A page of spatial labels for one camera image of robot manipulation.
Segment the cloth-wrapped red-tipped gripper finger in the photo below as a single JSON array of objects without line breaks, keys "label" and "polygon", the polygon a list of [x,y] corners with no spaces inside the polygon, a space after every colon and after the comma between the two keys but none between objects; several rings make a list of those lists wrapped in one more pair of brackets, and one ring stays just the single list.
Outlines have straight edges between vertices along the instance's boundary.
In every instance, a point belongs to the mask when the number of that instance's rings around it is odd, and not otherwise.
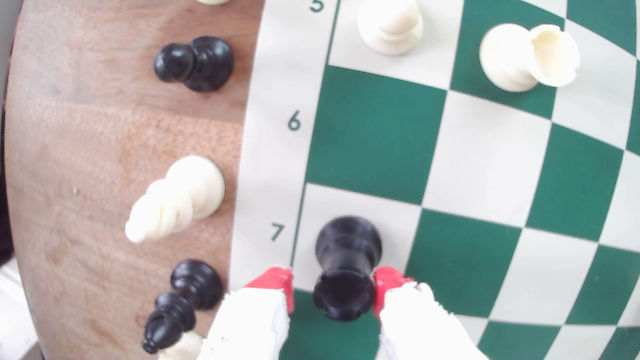
[{"label": "cloth-wrapped red-tipped gripper finger", "polygon": [[430,286],[391,266],[373,273],[380,321],[377,359],[488,359]]},{"label": "cloth-wrapped red-tipped gripper finger", "polygon": [[198,359],[279,359],[294,310],[290,267],[272,266],[227,294]]}]

